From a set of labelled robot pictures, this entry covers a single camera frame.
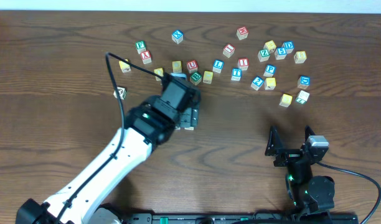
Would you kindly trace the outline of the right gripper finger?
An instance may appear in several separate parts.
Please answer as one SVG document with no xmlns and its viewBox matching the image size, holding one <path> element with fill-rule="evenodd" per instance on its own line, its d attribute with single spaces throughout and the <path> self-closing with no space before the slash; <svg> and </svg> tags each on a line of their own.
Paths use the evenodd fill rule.
<svg viewBox="0 0 381 224">
<path fill-rule="evenodd" d="M 306 126 L 305 129 L 304 129 L 304 133 L 305 133 L 305 144 L 306 145 L 309 145 L 309 146 L 312 146 L 313 143 L 314 143 L 314 140 L 315 140 L 315 133 L 314 131 L 311 129 L 310 126 Z"/>
<path fill-rule="evenodd" d="M 265 156 L 277 156 L 283 151 L 283 143 L 275 126 L 270 127 Z"/>
</svg>

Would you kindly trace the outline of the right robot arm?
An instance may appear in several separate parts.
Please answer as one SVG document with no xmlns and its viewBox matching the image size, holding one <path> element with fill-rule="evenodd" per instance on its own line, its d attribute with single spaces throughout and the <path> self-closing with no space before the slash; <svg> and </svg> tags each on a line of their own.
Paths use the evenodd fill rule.
<svg viewBox="0 0 381 224">
<path fill-rule="evenodd" d="M 311 166 L 322 160 L 329 149 L 329 142 L 305 127 L 305 142 L 299 149 L 284 147 L 278 130 L 269 132 L 265 156 L 273 156 L 275 167 L 286 167 L 286 189 L 295 208 L 288 212 L 296 222 L 307 220 L 313 214 L 326 213 L 334 208 L 334 180 L 328 176 L 313 175 Z"/>
</svg>

